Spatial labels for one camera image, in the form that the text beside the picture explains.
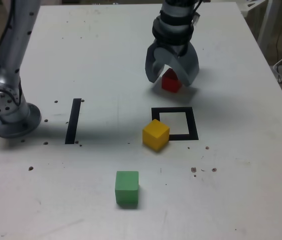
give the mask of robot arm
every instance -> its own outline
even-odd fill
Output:
[[[39,109],[25,101],[19,70],[40,8],[40,0],[11,0],[0,39],[0,137],[13,138],[35,129]]]
[[[194,25],[199,19],[196,13],[202,3],[198,0],[164,0],[160,16],[153,22],[155,40],[147,50],[145,72],[150,82],[160,76],[164,65],[169,65],[185,86],[192,84],[199,72],[196,51],[190,40]]]
[[[190,43],[199,15],[198,0],[165,0],[153,23],[155,40],[148,48],[145,70],[155,82],[164,65],[189,86],[199,71]],[[0,38],[0,137],[13,138],[34,130],[41,121],[39,109],[25,101],[20,66],[40,8],[40,0],[11,0],[8,21]]]

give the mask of white table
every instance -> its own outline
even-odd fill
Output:
[[[42,122],[0,138],[0,240],[282,240],[282,91],[262,52],[235,3],[203,4],[198,77],[153,90],[160,7],[40,9],[20,75]],[[74,98],[79,144],[64,144]],[[199,140],[142,146],[152,107],[192,107]],[[137,209],[116,205],[116,171],[139,171]]]

